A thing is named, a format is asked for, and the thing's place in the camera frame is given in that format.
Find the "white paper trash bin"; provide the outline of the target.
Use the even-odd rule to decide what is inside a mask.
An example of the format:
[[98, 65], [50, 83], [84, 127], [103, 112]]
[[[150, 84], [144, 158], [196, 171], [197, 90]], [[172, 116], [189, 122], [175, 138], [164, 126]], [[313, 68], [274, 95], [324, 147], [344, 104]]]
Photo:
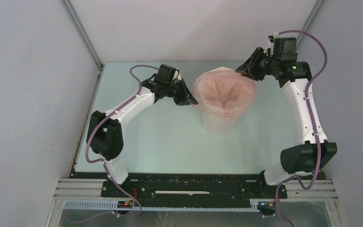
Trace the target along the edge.
[[211, 135], [226, 135], [241, 116], [223, 118], [208, 113], [201, 113], [202, 126]]

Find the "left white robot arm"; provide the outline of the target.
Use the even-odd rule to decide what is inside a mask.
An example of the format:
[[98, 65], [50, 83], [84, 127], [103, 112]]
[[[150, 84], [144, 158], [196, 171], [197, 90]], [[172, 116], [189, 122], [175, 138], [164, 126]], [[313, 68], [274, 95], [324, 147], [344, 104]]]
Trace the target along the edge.
[[88, 163], [102, 163], [108, 178], [114, 181], [112, 191], [119, 197], [130, 192], [129, 173], [120, 159], [123, 150], [123, 127], [144, 109], [169, 97], [177, 106], [197, 105], [179, 69], [162, 64], [151, 77], [138, 79], [137, 90], [118, 106], [91, 114], [87, 131], [85, 158]]

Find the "pink plastic trash bag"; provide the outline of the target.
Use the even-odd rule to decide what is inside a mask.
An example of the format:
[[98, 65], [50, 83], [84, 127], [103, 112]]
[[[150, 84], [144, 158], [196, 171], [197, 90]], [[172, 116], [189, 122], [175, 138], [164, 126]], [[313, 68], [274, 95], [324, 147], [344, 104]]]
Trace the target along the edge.
[[227, 120], [241, 117], [254, 103], [256, 83], [227, 67], [219, 67], [201, 74], [193, 85], [192, 94], [203, 114]]

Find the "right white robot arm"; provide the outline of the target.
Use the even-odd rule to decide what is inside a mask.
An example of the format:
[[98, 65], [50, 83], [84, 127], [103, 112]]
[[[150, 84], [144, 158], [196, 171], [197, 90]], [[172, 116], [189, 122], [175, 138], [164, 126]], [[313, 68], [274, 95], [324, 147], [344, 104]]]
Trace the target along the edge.
[[279, 83], [293, 112], [296, 145], [281, 151], [280, 162], [264, 171], [264, 180], [256, 184], [256, 192], [267, 198], [275, 185], [301, 176], [312, 175], [337, 153], [337, 145], [329, 142], [317, 115], [313, 95], [313, 76], [309, 64], [298, 61], [296, 38], [269, 36], [266, 49], [258, 47], [237, 73], [255, 81], [273, 76]]

